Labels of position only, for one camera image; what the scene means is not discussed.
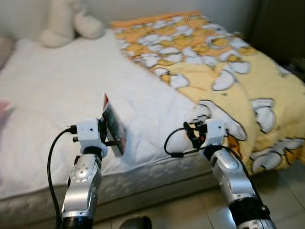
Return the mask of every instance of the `yellow blanket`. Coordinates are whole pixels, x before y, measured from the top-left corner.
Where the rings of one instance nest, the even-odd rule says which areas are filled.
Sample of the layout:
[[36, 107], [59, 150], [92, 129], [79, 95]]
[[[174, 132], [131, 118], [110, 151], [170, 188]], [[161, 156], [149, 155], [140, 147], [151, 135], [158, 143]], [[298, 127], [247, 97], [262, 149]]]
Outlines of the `yellow blanket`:
[[305, 163], [305, 85], [272, 59], [199, 12], [113, 29], [124, 55], [198, 104], [193, 121], [226, 122], [226, 144], [251, 172]]

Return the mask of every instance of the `mattress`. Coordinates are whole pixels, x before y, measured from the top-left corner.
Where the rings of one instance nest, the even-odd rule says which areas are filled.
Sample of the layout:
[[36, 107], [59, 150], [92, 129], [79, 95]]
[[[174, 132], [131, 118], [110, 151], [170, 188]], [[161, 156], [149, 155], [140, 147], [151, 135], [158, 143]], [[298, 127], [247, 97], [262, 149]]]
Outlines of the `mattress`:
[[[110, 30], [100, 39], [78, 38], [60, 49], [20, 40], [1, 72], [0, 85], [0, 98], [10, 101], [1, 127], [1, 225], [54, 218], [46, 176], [49, 147], [66, 126], [101, 117], [104, 93], [126, 126], [128, 143], [123, 157], [116, 158], [110, 150], [102, 161], [99, 203], [108, 210], [97, 210], [96, 220], [216, 184], [198, 155], [170, 159], [163, 151], [168, 134], [189, 121], [194, 103], [122, 57]], [[71, 135], [63, 137], [52, 158], [52, 178], [61, 203], [80, 149], [71, 139]], [[169, 150], [189, 146], [182, 134], [170, 142]], [[206, 176], [208, 182], [194, 185]], [[179, 181], [193, 185], [176, 190]], [[164, 189], [172, 192], [158, 191]], [[134, 204], [118, 208], [124, 201]]]

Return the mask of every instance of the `stuffed animal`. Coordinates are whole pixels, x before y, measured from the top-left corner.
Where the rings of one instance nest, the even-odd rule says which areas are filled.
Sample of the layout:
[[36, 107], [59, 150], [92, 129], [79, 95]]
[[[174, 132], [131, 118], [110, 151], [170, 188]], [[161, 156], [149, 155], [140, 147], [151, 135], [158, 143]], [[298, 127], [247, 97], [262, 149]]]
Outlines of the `stuffed animal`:
[[70, 43], [74, 30], [82, 37], [96, 39], [103, 35], [103, 24], [87, 15], [84, 0], [51, 0], [49, 25], [40, 35], [45, 47], [57, 48]]

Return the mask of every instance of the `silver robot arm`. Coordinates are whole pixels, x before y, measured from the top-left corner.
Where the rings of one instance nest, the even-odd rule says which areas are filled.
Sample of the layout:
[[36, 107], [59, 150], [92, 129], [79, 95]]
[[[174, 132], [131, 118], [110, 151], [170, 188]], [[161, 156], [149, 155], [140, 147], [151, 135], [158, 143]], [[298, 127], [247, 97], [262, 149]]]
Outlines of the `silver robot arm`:
[[101, 162], [107, 155], [107, 146], [102, 141], [105, 129], [101, 130], [99, 120], [78, 123], [76, 127], [78, 137], [74, 141], [81, 144], [81, 156], [75, 158], [70, 174], [62, 207], [61, 229], [92, 228], [102, 181]]
[[222, 147], [224, 123], [208, 119], [205, 124], [206, 138], [201, 147], [206, 148], [200, 155], [209, 160], [237, 229], [275, 229], [268, 208], [255, 192], [241, 162]]

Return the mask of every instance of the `black cable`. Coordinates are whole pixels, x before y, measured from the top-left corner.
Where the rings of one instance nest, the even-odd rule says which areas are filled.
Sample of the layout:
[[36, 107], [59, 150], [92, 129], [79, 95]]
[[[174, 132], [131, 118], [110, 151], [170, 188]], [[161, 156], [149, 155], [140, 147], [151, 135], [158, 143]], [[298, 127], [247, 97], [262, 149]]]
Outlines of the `black cable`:
[[58, 201], [57, 201], [57, 198], [56, 198], [56, 194], [55, 194], [55, 191], [54, 191], [54, 187], [53, 187], [53, 183], [52, 183], [52, 178], [51, 178], [51, 157], [52, 157], [53, 149], [54, 149], [55, 144], [58, 141], [58, 139], [64, 133], [71, 132], [71, 130], [72, 130], [72, 127], [69, 128], [69, 129], [65, 129], [65, 130], [61, 131], [57, 135], [57, 137], [54, 139], [54, 141], [53, 141], [53, 143], [51, 145], [51, 148], [50, 148], [50, 151], [49, 151], [49, 156], [48, 156], [48, 163], [47, 163], [48, 183], [49, 183], [49, 189], [50, 189], [50, 192], [51, 192], [51, 196], [52, 196], [52, 200], [53, 200], [54, 207], [55, 207], [55, 212], [56, 212], [56, 229], [60, 228], [61, 212], [60, 212], [60, 209], [59, 209]]
[[[171, 138], [171, 136], [173, 136], [173, 134], [175, 134], [176, 132], [181, 131], [181, 130], [184, 130], [184, 128], [175, 129], [175, 130], [172, 131], [172, 132], [170, 133], [170, 135], [168, 135], [168, 137], [166, 138], [165, 143], [164, 143], [164, 151], [165, 151], [168, 155], [170, 155], [171, 157], [181, 158], [181, 157], [184, 157], [184, 155], [196, 153], [196, 152], [199, 152], [200, 150], [206, 149], [206, 146], [205, 146], [205, 147], [201, 147], [201, 148], [198, 148], [198, 149], [190, 150], [190, 151], [187, 151], [187, 152], [172, 152], [172, 153], [168, 152], [167, 149], [166, 149], [166, 146], [167, 146], [167, 143], [168, 143], [169, 139]], [[231, 148], [226, 147], [226, 146], [222, 146], [222, 148], [224, 148], [224, 149], [230, 151], [230, 152], [236, 157], [236, 159], [242, 164], [244, 173], [245, 173], [246, 177], [249, 179], [249, 181], [250, 181], [250, 183], [251, 183], [251, 186], [252, 186], [252, 188], [253, 188], [253, 191], [254, 191], [254, 193], [255, 193], [255, 195], [256, 195], [258, 201], [259, 201], [259, 202], [261, 203], [261, 205], [263, 206], [263, 205], [264, 205], [264, 204], [263, 204], [263, 201], [262, 201], [260, 195], [258, 194], [257, 189], [256, 189], [255, 186], [253, 185], [253, 183], [252, 183], [252, 181], [251, 181], [251, 179], [250, 179], [250, 175], [249, 175], [249, 173], [248, 173], [248, 170], [247, 170], [247, 168], [245, 167], [245, 165], [244, 165], [243, 161], [241, 160], [241, 158], [240, 158], [240, 157], [237, 155], [237, 153], [234, 152]]]

